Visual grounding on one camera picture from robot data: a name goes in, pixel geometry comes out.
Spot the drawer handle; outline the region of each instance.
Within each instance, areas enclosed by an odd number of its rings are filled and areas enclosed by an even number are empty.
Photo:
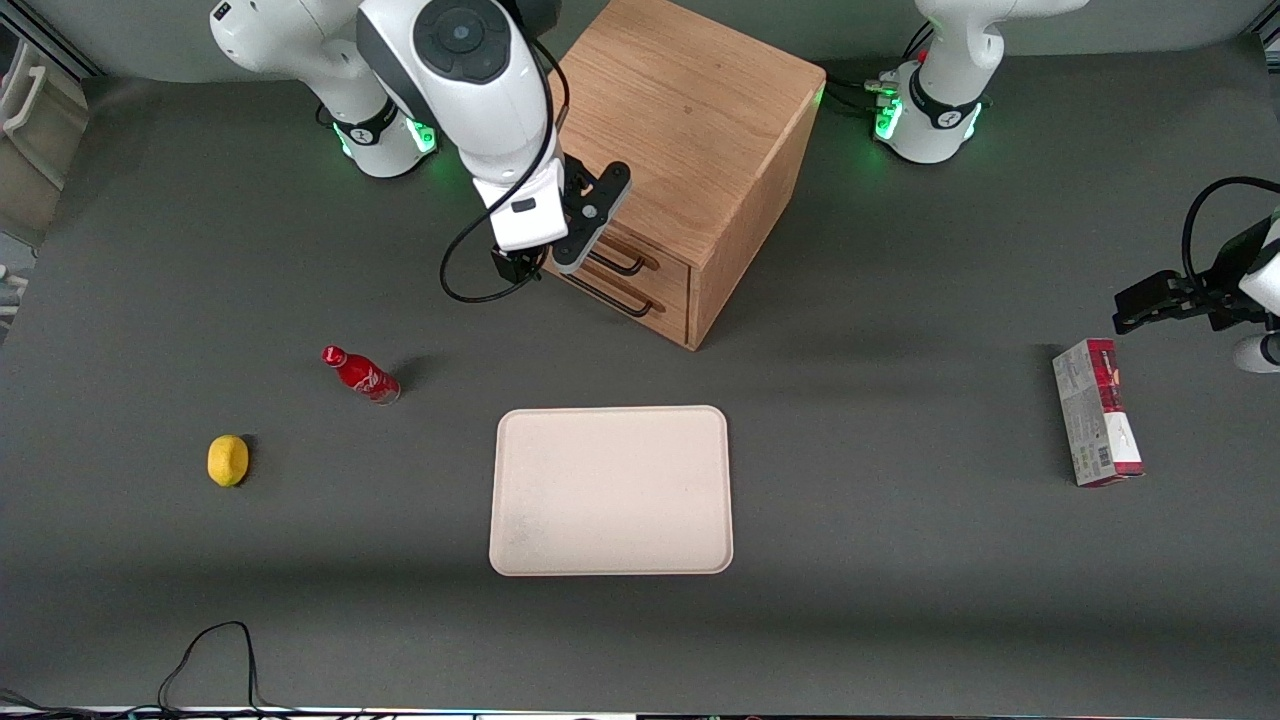
[[[609,305],[611,307],[613,307],[614,310],[617,310],[620,313],[625,313],[627,315],[631,315],[632,318],[637,318],[637,319],[639,318],[644,318],[645,315],[649,314],[649,310],[653,310],[653,301],[652,300],[646,300],[645,304],[644,304],[644,307],[640,307],[639,310],[636,310],[634,307],[627,307],[626,305],[623,305],[623,304],[618,302],[617,300],[609,297],[609,295],[605,293],[603,290],[599,290],[595,286],[588,284],[588,283],[577,279],[573,275],[561,275],[561,277],[563,277],[568,282],[576,284],[577,287],[585,290],[586,292],[590,292],[591,295],[594,295],[596,299],[599,299],[605,305]]]
[[[644,269],[644,256],[636,258],[636,264],[631,265],[630,268],[623,268],[622,265],[614,263],[613,260],[609,260],[608,258],[600,255],[594,250],[588,252],[586,256],[625,278],[630,278]]]

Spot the green led light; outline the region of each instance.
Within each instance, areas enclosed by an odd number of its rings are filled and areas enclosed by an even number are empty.
[[[338,142],[342,143],[342,154],[351,158],[351,147],[347,147],[347,138],[343,137],[342,131],[338,129],[338,123],[333,124],[333,133],[338,136]]]
[[[408,132],[413,136],[413,142],[417,143],[417,150],[422,155],[435,150],[434,128],[429,128],[412,118],[404,118],[404,127],[407,127]]]
[[[965,140],[973,137],[973,131],[978,127],[978,115],[980,114],[982,114],[982,102],[978,102],[978,106],[973,109],[973,119],[969,120],[969,129],[964,131]]]
[[[882,108],[879,117],[876,118],[876,135],[881,140],[890,140],[893,137],[893,131],[897,129],[897,120],[902,117],[902,101],[897,97],[887,108]]]

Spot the gray table surface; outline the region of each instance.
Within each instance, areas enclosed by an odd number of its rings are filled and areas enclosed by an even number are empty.
[[[452,151],[378,182],[298,85],[99,87],[0,356],[0,679],[143,702],[236,618],[284,703],[1276,716],[1280,380],[1199,322],[1124,338],[1149,477],[1087,491],[1048,365],[1176,265],[1201,187],[1280,174],[1257,45],[1015,58],[991,92],[936,168],[823,111],[689,354],[556,282],[449,302],[479,205]],[[1203,258],[1274,204],[1222,193]],[[462,258],[494,287],[485,241]],[[330,342],[410,391],[352,396]],[[504,413],[703,402],[730,418],[724,574],[489,568]],[[257,445],[237,491],[205,477],[223,433]],[[215,637],[175,700],[241,702],[243,671]]]

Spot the yellow lemon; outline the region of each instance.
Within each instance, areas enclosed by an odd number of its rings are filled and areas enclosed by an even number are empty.
[[[224,488],[244,479],[248,446],[237,436],[223,436],[209,446],[209,477]]]

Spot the red bottle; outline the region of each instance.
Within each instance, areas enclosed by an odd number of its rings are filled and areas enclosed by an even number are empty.
[[[378,405],[390,405],[399,398],[399,383],[374,365],[369,357],[348,355],[337,345],[325,347],[320,357],[326,365],[338,370],[338,377],[347,387]]]

